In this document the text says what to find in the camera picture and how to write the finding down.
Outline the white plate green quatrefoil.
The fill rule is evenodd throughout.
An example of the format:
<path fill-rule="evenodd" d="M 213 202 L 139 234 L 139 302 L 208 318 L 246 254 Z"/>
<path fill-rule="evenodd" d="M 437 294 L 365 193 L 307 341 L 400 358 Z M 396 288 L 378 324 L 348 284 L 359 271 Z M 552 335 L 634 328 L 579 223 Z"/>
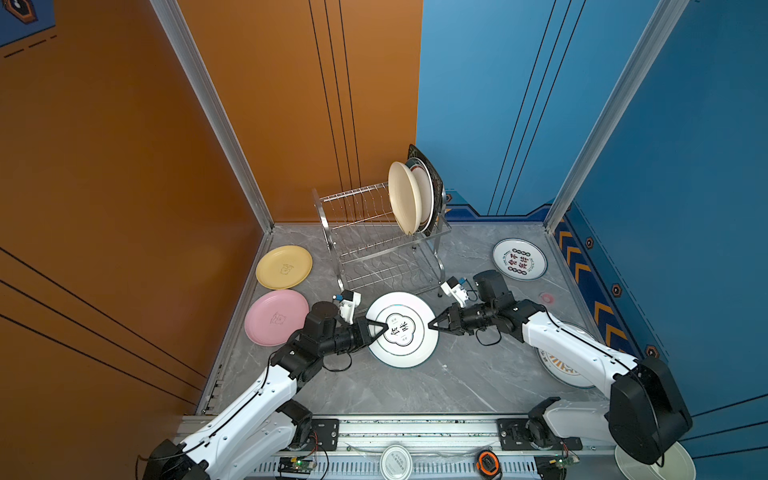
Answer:
<path fill-rule="evenodd" d="M 386 322 L 389 326 L 369 350 L 390 367 L 414 368 L 424 363 L 436 349 L 439 334 L 428 328 L 435 314 L 416 295 L 406 292 L 382 295 L 368 308 L 366 318 Z"/>

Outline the steel wire dish rack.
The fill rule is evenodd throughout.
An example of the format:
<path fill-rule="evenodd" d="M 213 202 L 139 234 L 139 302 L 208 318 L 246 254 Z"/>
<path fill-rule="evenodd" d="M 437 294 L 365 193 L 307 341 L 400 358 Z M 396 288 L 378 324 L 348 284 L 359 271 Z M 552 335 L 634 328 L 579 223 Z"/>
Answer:
<path fill-rule="evenodd" d="M 364 306 L 391 292 L 444 296 L 440 285 L 447 274 L 440 245 L 451 226 L 443 215 L 429 234 L 405 234 L 396 223 L 386 183 L 326 196 L 314 191 L 313 200 L 337 283 L 360 293 Z"/>

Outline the pink round plate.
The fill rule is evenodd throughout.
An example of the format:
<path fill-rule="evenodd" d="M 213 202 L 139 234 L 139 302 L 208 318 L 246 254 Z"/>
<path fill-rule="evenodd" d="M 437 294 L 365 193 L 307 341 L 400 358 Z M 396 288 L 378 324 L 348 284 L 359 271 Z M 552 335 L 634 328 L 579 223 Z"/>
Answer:
<path fill-rule="evenodd" d="M 308 312 L 308 302 L 299 292 L 290 289 L 272 291 L 249 308 L 244 331 L 257 345 L 282 345 L 291 334 L 304 326 Z"/>

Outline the white plate orange sunburst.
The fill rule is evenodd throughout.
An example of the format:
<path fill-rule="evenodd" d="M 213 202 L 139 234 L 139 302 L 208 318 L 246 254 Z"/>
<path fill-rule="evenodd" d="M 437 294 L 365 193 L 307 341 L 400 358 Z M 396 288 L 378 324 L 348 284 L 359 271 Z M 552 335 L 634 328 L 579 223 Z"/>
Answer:
<path fill-rule="evenodd" d="M 575 369 L 550 353 L 537 349 L 543 367 L 558 381 L 579 389 L 591 389 L 594 384 L 579 374 Z"/>

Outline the black floral square plate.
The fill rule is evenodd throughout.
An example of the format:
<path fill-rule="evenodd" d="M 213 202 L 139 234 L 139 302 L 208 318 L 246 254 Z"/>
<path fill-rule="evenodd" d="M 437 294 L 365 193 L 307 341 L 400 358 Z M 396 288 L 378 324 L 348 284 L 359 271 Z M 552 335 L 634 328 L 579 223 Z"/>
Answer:
<path fill-rule="evenodd" d="M 429 171 L 429 173 L 430 173 L 430 175 L 432 177 L 433 189 L 434 189 L 433 216 L 432 216 L 431 222 L 430 222 L 429 226 L 427 227 L 427 229 L 425 231 L 423 231 L 423 232 L 420 232 L 420 233 L 423 233 L 425 236 L 430 236 L 431 234 L 433 234 L 436 231 L 437 224 L 438 224 L 438 222 L 439 222 L 439 220 L 440 220 L 440 218 L 441 218 L 441 216 L 443 214 L 444 207 L 445 207 L 445 204 L 446 204 L 446 198 L 445 198 L 446 193 L 445 193 L 444 183 L 442 181 L 441 176 L 439 175 L 439 173 L 437 172 L 436 168 L 434 167 L 434 165 L 413 144 L 410 144 L 409 147 L 408 147 L 408 159 L 411 158 L 411 157 L 416 157 L 416 158 L 421 159 L 425 163 L 425 165 L 426 165 L 426 167 L 427 167 L 427 169 L 428 169 L 428 171 Z"/>

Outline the cream round plate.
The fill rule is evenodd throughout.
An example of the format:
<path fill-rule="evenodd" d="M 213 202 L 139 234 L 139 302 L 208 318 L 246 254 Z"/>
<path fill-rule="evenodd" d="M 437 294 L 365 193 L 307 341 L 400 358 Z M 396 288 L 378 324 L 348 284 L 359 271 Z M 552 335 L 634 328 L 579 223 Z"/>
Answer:
<path fill-rule="evenodd" d="M 413 235 L 421 223 L 422 201 L 417 180 L 405 164 L 391 164 L 388 191 L 396 222 L 406 235 Z"/>

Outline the white plate green red rim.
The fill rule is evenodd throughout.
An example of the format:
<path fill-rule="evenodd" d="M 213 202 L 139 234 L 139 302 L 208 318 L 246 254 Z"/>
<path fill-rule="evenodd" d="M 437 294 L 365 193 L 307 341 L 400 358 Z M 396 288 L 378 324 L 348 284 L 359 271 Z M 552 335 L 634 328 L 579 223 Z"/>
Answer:
<path fill-rule="evenodd" d="M 419 189 L 419 198 L 421 200 L 421 215 L 418 232 L 423 232 L 429 226 L 433 216 L 434 189 L 432 177 L 425 163 L 419 158 L 409 158 L 406 165 L 414 176 Z"/>

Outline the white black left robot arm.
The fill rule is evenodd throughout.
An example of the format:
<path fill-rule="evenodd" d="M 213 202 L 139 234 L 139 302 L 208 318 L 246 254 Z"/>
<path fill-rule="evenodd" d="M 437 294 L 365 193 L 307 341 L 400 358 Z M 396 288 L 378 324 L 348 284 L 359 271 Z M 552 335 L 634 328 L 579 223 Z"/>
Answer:
<path fill-rule="evenodd" d="M 315 303 L 302 328 L 273 352 L 263 373 L 219 415 L 175 444 L 161 442 L 144 459 L 145 479 L 243 479 L 276 452 L 307 445 L 313 414 L 295 395 L 329 355 L 351 355 L 387 332 L 364 316 L 346 322 L 332 302 Z"/>

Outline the white plate black characters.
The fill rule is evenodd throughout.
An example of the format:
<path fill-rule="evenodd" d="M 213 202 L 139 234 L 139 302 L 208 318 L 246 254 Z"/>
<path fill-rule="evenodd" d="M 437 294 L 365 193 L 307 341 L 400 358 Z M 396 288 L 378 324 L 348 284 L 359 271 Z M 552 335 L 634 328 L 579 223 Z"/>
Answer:
<path fill-rule="evenodd" d="M 548 267 L 546 255 L 538 246 L 518 238 L 499 241 L 492 249 L 492 261 L 503 275 L 521 281 L 542 277 Z"/>

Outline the yellow round plate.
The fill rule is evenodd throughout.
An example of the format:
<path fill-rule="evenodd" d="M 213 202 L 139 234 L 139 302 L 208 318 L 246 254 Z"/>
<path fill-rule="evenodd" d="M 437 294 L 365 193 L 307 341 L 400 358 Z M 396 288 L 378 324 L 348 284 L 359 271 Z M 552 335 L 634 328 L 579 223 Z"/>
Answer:
<path fill-rule="evenodd" d="M 283 290 L 302 283 L 311 273 L 311 253 L 297 245 L 287 245 L 269 251 L 258 262 L 256 278 L 270 290 Z"/>

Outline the white round lid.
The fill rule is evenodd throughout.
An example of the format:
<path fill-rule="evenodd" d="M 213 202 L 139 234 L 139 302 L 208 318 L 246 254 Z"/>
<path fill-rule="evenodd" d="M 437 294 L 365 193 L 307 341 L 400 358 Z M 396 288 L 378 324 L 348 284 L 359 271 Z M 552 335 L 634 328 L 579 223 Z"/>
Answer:
<path fill-rule="evenodd" d="M 409 480 L 414 471 L 412 455 L 402 445 L 388 446 L 381 454 L 379 465 L 385 480 Z"/>

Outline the orange black tape measure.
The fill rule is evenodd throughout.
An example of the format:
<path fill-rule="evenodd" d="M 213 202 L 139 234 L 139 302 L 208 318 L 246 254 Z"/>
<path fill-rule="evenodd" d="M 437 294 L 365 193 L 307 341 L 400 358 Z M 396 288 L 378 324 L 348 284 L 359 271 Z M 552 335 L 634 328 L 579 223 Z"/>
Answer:
<path fill-rule="evenodd" d="M 475 468 L 484 480 L 498 480 L 503 477 L 502 467 L 497 455 L 485 449 L 480 451 L 475 459 Z"/>

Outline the green circuit board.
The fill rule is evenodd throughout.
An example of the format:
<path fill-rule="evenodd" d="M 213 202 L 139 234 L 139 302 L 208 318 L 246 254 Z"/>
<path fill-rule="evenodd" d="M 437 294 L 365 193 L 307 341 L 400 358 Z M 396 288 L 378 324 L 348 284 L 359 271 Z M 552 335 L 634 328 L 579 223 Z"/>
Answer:
<path fill-rule="evenodd" d="M 278 479 L 308 479 L 318 463 L 303 457 L 280 457 L 276 475 Z"/>

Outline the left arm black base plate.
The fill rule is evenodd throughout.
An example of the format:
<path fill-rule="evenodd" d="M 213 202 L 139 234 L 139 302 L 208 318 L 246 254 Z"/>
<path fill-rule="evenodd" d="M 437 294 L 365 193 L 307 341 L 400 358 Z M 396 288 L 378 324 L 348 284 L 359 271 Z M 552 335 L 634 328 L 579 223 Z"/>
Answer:
<path fill-rule="evenodd" d="M 334 452 L 338 447 L 339 426 L 339 420 L 335 418 L 313 418 L 299 426 L 288 421 L 286 433 L 269 435 L 270 453 L 310 452 L 317 449 L 321 452 Z"/>

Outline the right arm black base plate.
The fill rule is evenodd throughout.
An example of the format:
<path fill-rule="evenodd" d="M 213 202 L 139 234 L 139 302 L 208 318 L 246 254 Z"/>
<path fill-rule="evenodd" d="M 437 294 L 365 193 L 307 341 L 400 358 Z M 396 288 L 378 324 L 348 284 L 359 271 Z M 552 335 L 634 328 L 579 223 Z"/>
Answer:
<path fill-rule="evenodd" d="M 503 451 L 583 449 L 578 437 L 557 437 L 543 420 L 530 418 L 500 418 L 496 420 Z"/>

